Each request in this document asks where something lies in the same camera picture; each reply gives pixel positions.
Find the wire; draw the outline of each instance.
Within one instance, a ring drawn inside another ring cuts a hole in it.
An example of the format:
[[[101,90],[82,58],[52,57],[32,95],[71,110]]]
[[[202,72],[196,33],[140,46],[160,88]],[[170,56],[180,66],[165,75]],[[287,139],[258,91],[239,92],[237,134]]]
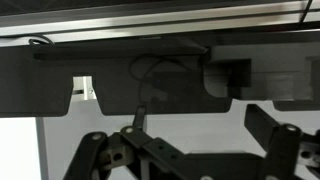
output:
[[[150,66],[150,68],[143,74],[142,76],[142,80],[139,83],[139,87],[138,87],[138,100],[139,102],[142,101],[141,99],[141,91],[142,91],[142,85],[143,85],[143,81],[146,79],[147,75],[149,74],[149,72],[151,72],[155,67],[157,67],[159,64],[161,64],[162,62],[164,62],[163,60],[159,60],[156,63],[154,63],[152,66]]]
[[[33,39],[33,38],[30,38],[29,39],[29,44],[30,45],[35,45],[36,43],[39,43],[39,44],[54,44],[54,42],[49,39],[48,37],[44,36],[44,35],[41,35],[41,34],[29,34],[29,35],[10,35],[10,36],[0,36],[0,38],[3,38],[3,39],[15,39],[15,38],[23,38],[23,37],[37,37],[37,38],[40,38],[42,40],[39,40],[39,39]]]
[[[307,6],[306,6],[306,9],[304,10],[304,12],[303,12],[303,14],[302,14],[302,16],[301,16],[301,19],[300,19],[300,21],[299,21],[299,26],[301,26],[302,23],[304,22],[304,20],[306,19],[307,15],[308,15],[308,13],[309,13],[310,7],[311,7],[311,5],[312,5],[312,2],[313,2],[313,0],[309,0],[309,1],[308,1],[308,4],[307,4]]]

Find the metal arm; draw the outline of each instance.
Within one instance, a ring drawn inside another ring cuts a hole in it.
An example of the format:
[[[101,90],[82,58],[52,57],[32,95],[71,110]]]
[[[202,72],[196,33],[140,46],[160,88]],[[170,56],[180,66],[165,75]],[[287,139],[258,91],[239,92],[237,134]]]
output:
[[[319,137],[280,125],[256,105],[248,106],[245,126],[267,151],[265,158],[249,153],[183,154],[142,131],[143,109],[138,107],[133,126],[120,133],[108,138],[101,132],[86,135],[64,179],[104,180],[113,168],[127,166],[137,179],[298,180],[297,162],[319,175]]]

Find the white wall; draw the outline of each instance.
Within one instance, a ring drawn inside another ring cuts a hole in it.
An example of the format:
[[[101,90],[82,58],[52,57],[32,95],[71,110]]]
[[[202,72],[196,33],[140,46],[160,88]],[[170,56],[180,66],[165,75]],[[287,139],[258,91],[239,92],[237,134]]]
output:
[[[275,119],[314,133],[320,129],[320,112],[278,112],[271,102],[256,102]],[[244,128],[246,103],[234,101],[230,112],[148,116],[147,133],[161,137],[182,152],[246,151],[264,155],[262,148]],[[45,118],[45,139],[50,180],[61,180],[82,138],[88,132],[105,131],[111,135],[132,123],[133,116],[103,116],[95,100],[76,102],[69,114]],[[315,179],[304,167],[297,168],[304,179]],[[111,180],[132,179],[122,169],[112,172]]]
[[[34,118],[0,119],[0,179],[40,180]]]

